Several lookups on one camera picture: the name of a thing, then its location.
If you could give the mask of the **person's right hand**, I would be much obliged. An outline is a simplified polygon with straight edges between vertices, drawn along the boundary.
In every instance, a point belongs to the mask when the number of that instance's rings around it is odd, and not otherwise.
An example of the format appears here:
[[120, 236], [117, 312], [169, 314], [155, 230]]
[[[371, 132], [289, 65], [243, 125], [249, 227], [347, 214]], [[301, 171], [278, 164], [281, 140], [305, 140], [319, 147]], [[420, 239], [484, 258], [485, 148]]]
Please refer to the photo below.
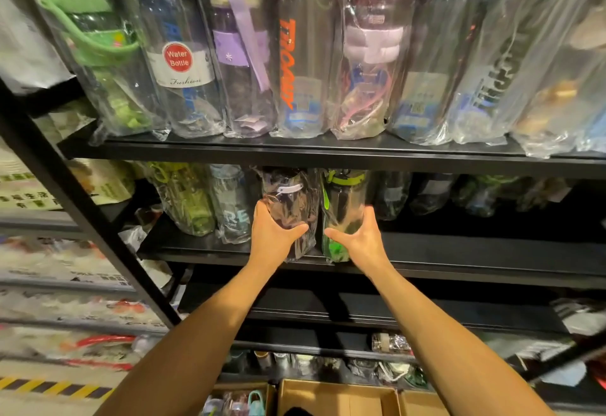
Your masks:
[[372, 206], [365, 206], [362, 225], [352, 234], [352, 243], [345, 249], [356, 267], [372, 281], [386, 280], [389, 275], [397, 275], [384, 250]]

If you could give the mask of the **person's left hand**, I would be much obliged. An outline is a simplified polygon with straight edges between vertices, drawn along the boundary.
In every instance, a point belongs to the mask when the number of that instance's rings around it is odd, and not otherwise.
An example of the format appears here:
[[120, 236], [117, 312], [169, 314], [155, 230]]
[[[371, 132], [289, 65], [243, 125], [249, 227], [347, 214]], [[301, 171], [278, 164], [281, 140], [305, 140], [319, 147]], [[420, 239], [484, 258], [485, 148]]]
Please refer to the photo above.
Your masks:
[[247, 265], [274, 273], [287, 259], [294, 243], [284, 242], [281, 227], [267, 204], [259, 200], [254, 208], [250, 257]]

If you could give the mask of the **black bottle green lid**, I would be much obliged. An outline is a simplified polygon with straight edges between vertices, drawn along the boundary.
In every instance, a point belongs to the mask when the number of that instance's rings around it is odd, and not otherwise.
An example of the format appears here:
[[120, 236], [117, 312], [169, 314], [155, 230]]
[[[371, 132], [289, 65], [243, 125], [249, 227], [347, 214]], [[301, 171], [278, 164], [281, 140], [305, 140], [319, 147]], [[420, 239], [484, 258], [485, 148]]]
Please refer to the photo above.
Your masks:
[[324, 229], [354, 234], [362, 225], [370, 171], [322, 169], [321, 210]]

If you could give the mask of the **person's right forearm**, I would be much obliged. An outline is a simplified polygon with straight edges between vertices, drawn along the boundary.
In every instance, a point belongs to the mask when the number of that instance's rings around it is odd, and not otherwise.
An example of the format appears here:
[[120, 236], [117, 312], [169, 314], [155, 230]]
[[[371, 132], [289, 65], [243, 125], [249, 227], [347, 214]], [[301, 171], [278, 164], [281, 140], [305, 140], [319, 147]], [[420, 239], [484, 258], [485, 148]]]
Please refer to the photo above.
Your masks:
[[364, 272], [451, 416], [557, 416], [509, 364], [388, 261]]

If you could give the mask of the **wrapped grey blue bottle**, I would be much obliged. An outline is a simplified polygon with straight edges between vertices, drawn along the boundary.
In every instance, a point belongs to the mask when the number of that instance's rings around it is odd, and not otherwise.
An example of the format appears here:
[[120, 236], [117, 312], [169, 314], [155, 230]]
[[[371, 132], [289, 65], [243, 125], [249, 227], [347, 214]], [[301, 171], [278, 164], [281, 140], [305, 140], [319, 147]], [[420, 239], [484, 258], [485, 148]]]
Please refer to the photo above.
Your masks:
[[219, 238], [242, 244], [251, 238], [253, 205], [244, 170], [238, 165], [209, 164], [209, 189]]

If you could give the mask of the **wrapped green clear bottle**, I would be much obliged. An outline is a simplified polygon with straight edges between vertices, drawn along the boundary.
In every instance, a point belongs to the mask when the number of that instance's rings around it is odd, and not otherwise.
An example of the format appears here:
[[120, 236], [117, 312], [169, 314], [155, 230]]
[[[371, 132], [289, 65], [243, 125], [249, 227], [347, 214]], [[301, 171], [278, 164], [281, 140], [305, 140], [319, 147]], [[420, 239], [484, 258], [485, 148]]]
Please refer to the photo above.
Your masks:
[[138, 165], [156, 188], [164, 213], [182, 232], [203, 237], [215, 231], [215, 215], [200, 164], [138, 161]]

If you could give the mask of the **small clear wrapped packet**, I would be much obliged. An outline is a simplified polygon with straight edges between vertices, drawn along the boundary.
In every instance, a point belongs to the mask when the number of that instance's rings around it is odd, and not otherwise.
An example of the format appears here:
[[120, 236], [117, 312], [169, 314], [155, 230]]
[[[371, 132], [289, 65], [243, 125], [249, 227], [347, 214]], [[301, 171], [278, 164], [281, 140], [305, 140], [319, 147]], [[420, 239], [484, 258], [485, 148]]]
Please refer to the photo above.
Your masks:
[[374, 333], [370, 337], [371, 349], [376, 353], [413, 356], [411, 345], [405, 336], [386, 332]]

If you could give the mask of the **large brown cardboard box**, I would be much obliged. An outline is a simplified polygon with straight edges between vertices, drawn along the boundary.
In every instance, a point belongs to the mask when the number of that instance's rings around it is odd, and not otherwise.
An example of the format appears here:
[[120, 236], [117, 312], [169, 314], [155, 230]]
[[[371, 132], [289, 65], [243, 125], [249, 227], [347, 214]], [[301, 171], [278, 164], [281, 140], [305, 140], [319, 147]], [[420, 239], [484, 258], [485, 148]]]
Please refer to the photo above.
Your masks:
[[276, 416], [401, 416], [396, 390], [363, 384], [283, 379], [278, 388]]

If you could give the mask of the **brown cardboard box with bottles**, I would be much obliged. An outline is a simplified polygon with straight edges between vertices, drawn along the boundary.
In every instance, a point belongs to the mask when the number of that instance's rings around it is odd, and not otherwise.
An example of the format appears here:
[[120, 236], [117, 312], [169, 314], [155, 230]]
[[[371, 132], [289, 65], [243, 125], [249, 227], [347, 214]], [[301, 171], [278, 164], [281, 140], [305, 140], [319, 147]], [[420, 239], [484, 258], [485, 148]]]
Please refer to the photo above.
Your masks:
[[248, 394], [255, 389], [264, 395], [266, 416], [275, 416], [276, 389], [269, 382], [216, 384], [198, 416], [248, 416]]

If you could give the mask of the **wrapped clear bottle orange print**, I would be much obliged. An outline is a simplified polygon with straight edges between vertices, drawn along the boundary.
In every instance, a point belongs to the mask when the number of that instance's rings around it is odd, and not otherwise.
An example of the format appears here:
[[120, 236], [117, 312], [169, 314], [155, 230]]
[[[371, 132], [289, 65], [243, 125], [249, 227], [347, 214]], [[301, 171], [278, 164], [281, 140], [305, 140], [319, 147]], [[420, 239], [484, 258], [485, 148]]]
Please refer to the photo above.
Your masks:
[[336, 0], [277, 0], [279, 98], [274, 137], [328, 130]]

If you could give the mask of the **small brown cardboard box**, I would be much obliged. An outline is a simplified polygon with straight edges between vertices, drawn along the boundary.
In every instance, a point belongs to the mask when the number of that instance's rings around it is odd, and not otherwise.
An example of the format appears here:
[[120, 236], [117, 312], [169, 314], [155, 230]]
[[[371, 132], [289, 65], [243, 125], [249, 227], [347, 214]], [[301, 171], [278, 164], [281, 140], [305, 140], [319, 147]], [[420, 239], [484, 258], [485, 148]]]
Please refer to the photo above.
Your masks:
[[398, 393], [400, 416], [450, 416], [434, 392], [402, 390]]

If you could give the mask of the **wrapped clear bottle black print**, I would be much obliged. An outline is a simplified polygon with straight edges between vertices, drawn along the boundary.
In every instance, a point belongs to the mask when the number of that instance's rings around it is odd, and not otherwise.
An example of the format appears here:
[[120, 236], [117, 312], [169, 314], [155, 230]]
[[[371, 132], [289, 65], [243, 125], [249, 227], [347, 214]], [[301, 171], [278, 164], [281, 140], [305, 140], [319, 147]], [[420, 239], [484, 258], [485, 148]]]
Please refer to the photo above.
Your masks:
[[490, 0], [447, 123], [457, 144], [504, 144], [589, 0]]

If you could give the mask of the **white wrapped goods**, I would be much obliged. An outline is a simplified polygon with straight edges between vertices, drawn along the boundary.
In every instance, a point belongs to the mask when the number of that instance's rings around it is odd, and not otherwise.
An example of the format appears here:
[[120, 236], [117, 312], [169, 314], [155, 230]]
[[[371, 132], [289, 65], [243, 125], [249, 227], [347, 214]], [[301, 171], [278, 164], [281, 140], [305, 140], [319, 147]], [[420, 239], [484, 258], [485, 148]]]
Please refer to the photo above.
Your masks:
[[559, 298], [551, 307], [572, 335], [589, 337], [606, 330], [606, 300]]

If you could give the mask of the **wrapped clear bottle beige parts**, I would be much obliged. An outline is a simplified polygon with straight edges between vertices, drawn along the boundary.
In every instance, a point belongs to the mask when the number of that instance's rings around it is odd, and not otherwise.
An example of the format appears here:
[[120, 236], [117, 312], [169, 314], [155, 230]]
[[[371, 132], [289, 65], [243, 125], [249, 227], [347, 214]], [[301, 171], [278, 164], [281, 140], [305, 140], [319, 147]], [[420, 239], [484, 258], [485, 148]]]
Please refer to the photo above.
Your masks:
[[606, 0], [588, 0], [511, 133], [528, 157], [574, 150], [602, 110], [604, 75]]

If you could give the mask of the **printed paper packets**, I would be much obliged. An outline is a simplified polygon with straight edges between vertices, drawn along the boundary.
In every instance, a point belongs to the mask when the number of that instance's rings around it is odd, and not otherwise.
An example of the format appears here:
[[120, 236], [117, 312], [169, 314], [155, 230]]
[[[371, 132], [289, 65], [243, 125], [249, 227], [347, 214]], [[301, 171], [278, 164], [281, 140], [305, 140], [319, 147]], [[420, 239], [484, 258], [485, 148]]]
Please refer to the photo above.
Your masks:
[[[82, 97], [34, 122], [55, 151], [59, 151], [59, 142], [95, 119], [92, 104]], [[135, 193], [135, 175], [125, 161], [67, 159], [62, 154], [59, 157], [96, 205], [125, 202]], [[0, 136], [0, 209], [4, 208], [57, 211], [62, 206]]]

